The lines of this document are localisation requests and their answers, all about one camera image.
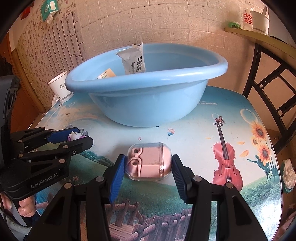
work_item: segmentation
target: brown wooden door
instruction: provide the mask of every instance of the brown wooden door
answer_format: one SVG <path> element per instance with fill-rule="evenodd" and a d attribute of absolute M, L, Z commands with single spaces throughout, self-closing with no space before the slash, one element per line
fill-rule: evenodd
<path fill-rule="evenodd" d="M 7 34 L 0 43 L 0 54 L 6 58 L 6 61 L 12 64 L 11 49 L 9 43 L 9 35 Z M 12 110 L 11 117 L 11 132 L 26 130 L 40 114 L 40 111 L 28 95 L 28 93 L 21 87 L 17 92 L 15 105 Z"/>

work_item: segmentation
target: red violin illustration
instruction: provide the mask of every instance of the red violin illustration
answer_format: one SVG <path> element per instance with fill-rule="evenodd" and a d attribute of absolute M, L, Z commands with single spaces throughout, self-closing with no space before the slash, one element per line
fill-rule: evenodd
<path fill-rule="evenodd" d="M 224 185 L 225 183 L 232 183 L 238 191 L 242 190 L 242 176 L 238 169 L 234 165 L 234 148 L 231 144 L 225 142 L 221 126 L 225 121 L 222 116 L 215 119 L 214 126 L 217 126 L 220 142 L 213 145 L 213 151 L 215 159 L 218 160 L 219 167 L 214 171 L 213 183 L 218 185 Z"/>

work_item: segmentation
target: wooden bridge illustration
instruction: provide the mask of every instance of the wooden bridge illustration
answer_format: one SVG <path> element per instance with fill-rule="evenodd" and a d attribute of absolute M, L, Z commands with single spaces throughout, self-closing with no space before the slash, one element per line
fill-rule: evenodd
<path fill-rule="evenodd" d="M 177 241 L 184 240 L 190 220 L 191 209 L 183 209 L 174 215 L 164 214 L 147 218 L 139 212 L 140 204 L 106 204 L 106 215 L 112 241 Z M 110 223 L 116 214 L 115 222 Z M 86 223 L 81 218 L 82 240 L 86 239 Z"/>

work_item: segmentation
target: clear plastic case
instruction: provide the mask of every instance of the clear plastic case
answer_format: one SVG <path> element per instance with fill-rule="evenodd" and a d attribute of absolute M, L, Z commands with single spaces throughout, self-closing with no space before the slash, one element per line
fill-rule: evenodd
<path fill-rule="evenodd" d="M 171 156 L 164 143 L 135 144 L 128 150 L 126 173 L 132 180 L 162 180 L 172 171 Z"/>

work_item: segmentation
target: wooden door frame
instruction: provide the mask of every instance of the wooden door frame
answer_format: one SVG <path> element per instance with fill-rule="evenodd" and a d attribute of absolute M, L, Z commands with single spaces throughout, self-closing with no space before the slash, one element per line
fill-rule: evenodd
<path fill-rule="evenodd" d="M 3 41 L 7 41 L 8 52 L 9 52 L 9 56 L 10 56 L 10 59 L 12 62 L 11 64 L 12 64 L 12 67 L 15 71 L 15 75 L 20 79 L 21 87 L 23 88 L 25 93 L 28 95 L 28 97 L 30 97 L 32 99 L 32 101 L 34 103 L 33 106 L 36 108 L 36 110 L 39 113 L 43 114 L 46 111 L 46 109 L 44 108 L 43 104 L 41 103 L 41 101 L 37 97 L 35 91 L 33 90 L 32 86 L 26 76 L 26 73 L 24 72 L 24 69 L 22 67 L 17 50 L 14 49 L 13 51 L 11 51 L 10 42 L 9 42 L 9 33 L 6 34 Z"/>

